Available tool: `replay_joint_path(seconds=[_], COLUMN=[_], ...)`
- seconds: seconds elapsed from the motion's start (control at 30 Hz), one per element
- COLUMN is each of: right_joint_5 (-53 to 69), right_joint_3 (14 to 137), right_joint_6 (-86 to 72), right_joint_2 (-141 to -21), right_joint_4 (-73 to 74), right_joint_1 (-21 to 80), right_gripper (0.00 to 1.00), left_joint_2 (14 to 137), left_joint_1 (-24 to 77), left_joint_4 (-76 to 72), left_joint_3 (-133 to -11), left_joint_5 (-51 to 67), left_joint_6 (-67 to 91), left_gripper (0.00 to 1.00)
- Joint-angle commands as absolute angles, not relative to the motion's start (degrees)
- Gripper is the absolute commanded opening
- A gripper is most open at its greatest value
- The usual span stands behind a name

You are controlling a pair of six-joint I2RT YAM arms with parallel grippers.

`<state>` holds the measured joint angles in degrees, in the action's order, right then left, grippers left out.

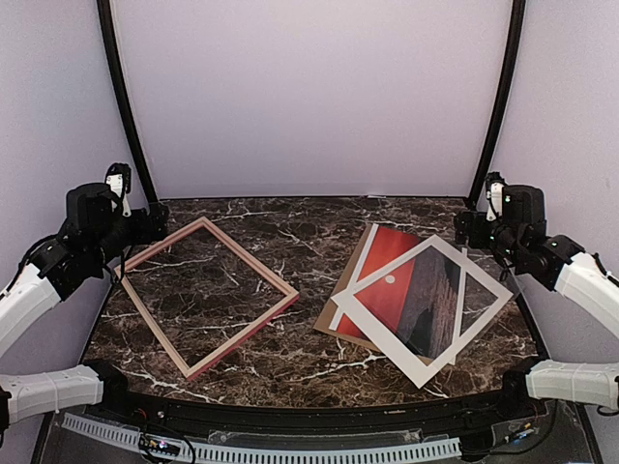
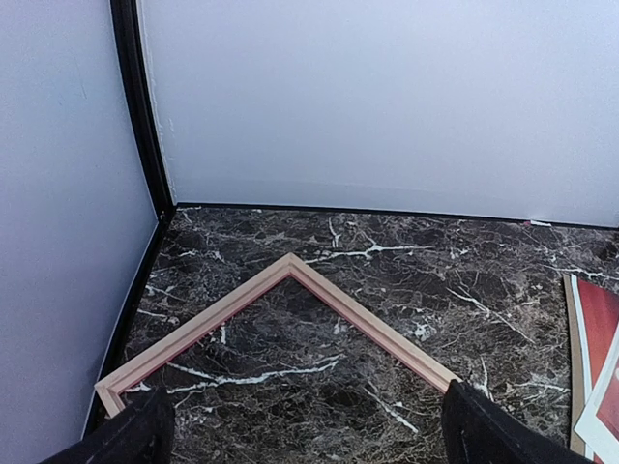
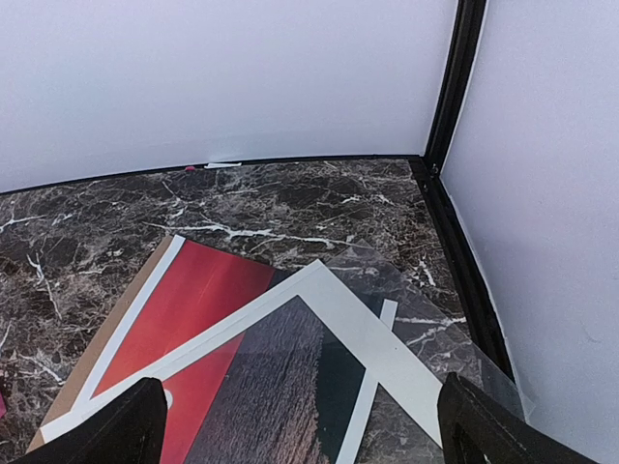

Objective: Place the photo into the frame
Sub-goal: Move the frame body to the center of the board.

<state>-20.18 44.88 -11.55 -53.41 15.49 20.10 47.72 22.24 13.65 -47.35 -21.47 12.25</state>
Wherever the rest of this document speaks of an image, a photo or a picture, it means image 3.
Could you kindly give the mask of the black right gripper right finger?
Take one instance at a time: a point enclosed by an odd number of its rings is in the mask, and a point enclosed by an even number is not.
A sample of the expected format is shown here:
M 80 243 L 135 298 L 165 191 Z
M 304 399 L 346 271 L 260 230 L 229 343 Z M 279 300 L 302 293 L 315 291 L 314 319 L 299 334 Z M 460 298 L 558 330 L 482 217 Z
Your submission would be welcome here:
M 446 463 L 592 461 L 534 429 L 454 372 L 441 388 L 437 409 Z

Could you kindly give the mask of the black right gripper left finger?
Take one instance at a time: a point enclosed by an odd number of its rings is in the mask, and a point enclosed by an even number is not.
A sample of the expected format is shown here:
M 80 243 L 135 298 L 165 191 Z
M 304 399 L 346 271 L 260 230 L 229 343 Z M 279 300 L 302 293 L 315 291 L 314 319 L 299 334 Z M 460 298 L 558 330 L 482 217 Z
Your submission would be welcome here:
M 84 423 L 26 453 L 17 462 L 158 463 L 166 417 L 162 382 L 143 378 Z

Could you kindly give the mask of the white photo mat board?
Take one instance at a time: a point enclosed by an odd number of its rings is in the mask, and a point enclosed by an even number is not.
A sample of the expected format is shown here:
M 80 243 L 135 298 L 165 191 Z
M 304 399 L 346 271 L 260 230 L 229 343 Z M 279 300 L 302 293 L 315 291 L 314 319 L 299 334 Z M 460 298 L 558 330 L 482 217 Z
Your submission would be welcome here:
M 398 305 L 313 262 L 143 369 L 168 399 L 165 463 L 352 463 L 387 392 L 434 443 L 440 381 Z

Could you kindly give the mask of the clear acrylic sheet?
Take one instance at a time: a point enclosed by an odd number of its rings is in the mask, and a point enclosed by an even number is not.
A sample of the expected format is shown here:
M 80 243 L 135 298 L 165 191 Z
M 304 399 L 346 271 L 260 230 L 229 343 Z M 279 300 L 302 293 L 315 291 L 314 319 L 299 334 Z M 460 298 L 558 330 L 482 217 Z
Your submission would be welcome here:
M 466 318 L 443 312 L 391 262 L 365 242 L 326 261 L 351 290 L 398 303 L 392 331 L 440 380 L 455 372 L 523 421 L 535 405 L 464 330 Z

